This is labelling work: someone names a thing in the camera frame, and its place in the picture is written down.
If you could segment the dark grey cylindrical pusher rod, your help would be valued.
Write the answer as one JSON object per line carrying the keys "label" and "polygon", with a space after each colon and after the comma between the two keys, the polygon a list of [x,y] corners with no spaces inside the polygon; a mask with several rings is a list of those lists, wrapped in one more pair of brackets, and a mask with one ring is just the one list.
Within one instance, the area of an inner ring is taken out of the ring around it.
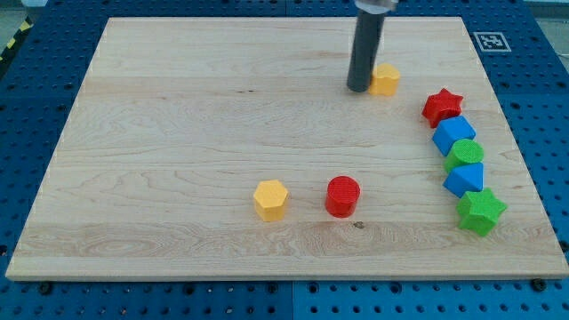
{"label": "dark grey cylindrical pusher rod", "polygon": [[352,92],[365,92],[370,87],[384,19],[384,13],[358,10],[347,79]]}

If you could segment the silver metal rod mount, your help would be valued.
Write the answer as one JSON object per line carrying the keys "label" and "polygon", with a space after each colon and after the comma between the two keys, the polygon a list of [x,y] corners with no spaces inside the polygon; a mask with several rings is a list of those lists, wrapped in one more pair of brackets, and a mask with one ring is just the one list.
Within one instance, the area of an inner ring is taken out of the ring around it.
{"label": "silver metal rod mount", "polygon": [[370,14],[385,14],[397,8],[398,0],[355,0],[355,6]]}

